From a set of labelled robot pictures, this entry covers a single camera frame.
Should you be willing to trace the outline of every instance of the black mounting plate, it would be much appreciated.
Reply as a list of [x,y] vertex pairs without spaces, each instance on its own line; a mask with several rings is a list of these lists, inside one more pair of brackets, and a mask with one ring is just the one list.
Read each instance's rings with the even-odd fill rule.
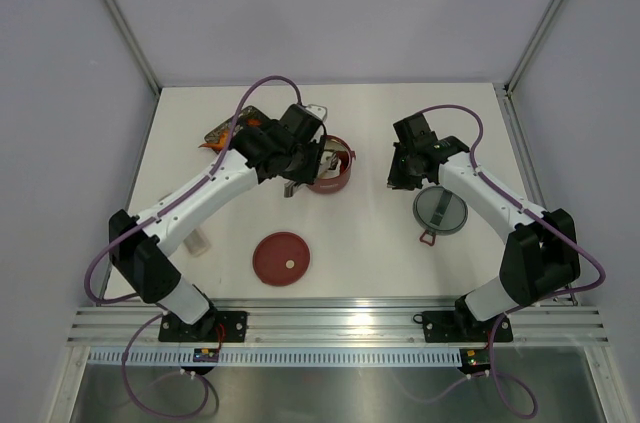
[[218,311],[213,329],[204,338],[194,339],[193,335],[187,331],[189,325],[173,313],[169,313],[162,317],[158,340],[165,343],[217,343],[216,327],[220,324],[224,327],[225,343],[244,343],[247,333],[247,318],[246,311]]
[[[453,310],[450,311],[423,311],[420,315],[415,315],[413,321],[422,325],[424,331],[424,340],[427,343],[487,343],[489,341],[489,332],[493,324],[498,318],[492,318],[479,328],[467,330],[466,334],[458,328],[453,320]],[[510,343],[513,341],[513,333],[511,331],[511,322],[505,317],[503,324],[498,327],[494,339],[497,343]]]

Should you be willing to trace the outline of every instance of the white wall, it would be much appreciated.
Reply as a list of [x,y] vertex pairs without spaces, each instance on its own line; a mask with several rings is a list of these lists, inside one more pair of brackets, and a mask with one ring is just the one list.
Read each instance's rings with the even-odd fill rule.
[[543,193],[608,270],[584,299],[602,309],[638,415],[639,2],[569,0],[516,89]]
[[0,419],[34,422],[154,101],[99,0],[0,7]]
[[118,0],[164,86],[505,81],[549,0]]

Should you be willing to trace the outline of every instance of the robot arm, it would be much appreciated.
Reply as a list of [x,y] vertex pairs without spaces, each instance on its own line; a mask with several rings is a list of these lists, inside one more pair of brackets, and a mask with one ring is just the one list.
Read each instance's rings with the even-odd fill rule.
[[483,326],[516,306],[529,306],[580,275],[578,255],[541,225],[502,198],[478,176],[496,185],[534,214],[575,241],[573,220],[564,210],[548,212],[525,200],[484,168],[474,170],[469,148],[453,136],[438,139],[423,114],[394,124],[399,142],[388,185],[413,190],[422,180],[442,185],[465,200],[505,243],[499,275],[456,301],[454,319],[462,328]]
[[196,339],[197,334],[211,330],[216,315],[213,304],[180,274],[169,256],[213,213],[264,180],[283,176],[297,184],[313,183],[324,149],[321,127],[326,116],[323,107],[291,105],[280,120],[260,128],[242,127],[214,174],[213,165],[208,166],[138,215],[120,210],[111,217],[110,241],[138,221],[155,218],[111,252],[111,262],[145,303],[159,304],[194,326]]

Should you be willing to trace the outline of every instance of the gray floor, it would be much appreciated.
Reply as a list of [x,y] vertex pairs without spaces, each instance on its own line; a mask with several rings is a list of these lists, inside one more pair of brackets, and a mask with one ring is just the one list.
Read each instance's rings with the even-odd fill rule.
[[[503,349],[499,368],[523,378],[540,403],[535,421],[604,422],[586,362],[579,350]],[[130,368],[134,389],[142,389],[166,368]],[[489,380],[467,382],[433,405],[412,401],[438,394],[460,378],[443,368],[216,368],[209,375],[217,391],[203,415],[193,421],[218,423],[388,423],[388,422],[515,422]],[[521,390],[507,384],[507,393],[522,411],[529,409]],[[149,389],[141,400],[158,411],[187,412],[195,408],[202,389],[186,378],[167,380]],[[117,366],[91,366],[82,383],[72,421],[161,421],[126,403]]]

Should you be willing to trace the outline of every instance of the white table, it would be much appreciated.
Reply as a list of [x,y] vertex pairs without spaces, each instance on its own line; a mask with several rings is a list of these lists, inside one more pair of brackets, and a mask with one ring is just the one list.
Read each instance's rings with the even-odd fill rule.
[[[136,181],[130,213],[151,206],[191,179],[214,158],[198,149],[203,136],[235,109],[245,87],[165,88]],[[420,243],[412,214],[417,192],[386,187],[396,140],[392,124],[428,106],[456,103],[482,117],[485,137],[478,159],[524,195],[524,186],[493,87],[488,83],[314,85],[301,87],[305,104],[329,109],[327,128],[357,153],[349,184],[334,195],[308,189],[283,198],[283,180],[266,181],[209,218],[202,230],[211,249],[192,257],[184,246],[176,267],[210,298],[448,297],[495,277],[503,245],[471,208],[466,226]],[[288,86],[267,86],[249,100],[279,118],[295,102]],[[460,111],[428,114],[439,137],[471,145],[475,121]],[[256,245],[277,231],[292,231],[311,249],[307,273],[286,287],[262,283],[252,267]],[[130,292],[112,272],[107,297]]]

